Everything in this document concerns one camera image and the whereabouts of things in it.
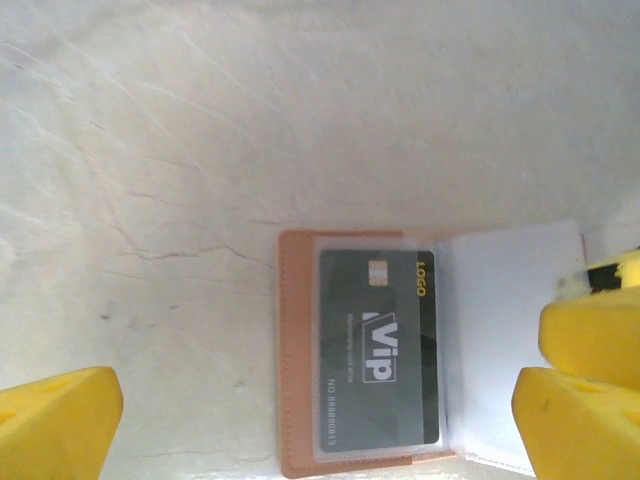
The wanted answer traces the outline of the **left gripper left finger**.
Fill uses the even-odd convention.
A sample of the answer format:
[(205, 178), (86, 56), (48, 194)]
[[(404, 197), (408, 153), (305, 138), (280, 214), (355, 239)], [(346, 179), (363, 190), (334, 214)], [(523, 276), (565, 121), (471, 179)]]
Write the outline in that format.
[(91, 367), (1, 392), (3, 479), (97, 479), (120, 424), (116, 372)]

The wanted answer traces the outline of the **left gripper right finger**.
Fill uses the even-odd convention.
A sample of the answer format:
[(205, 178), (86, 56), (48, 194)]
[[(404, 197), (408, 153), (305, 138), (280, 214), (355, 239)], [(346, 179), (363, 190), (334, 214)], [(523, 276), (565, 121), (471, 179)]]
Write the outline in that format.
[(639, 393), (525, 368), (514, 419), (538, 479), (637, 479)]

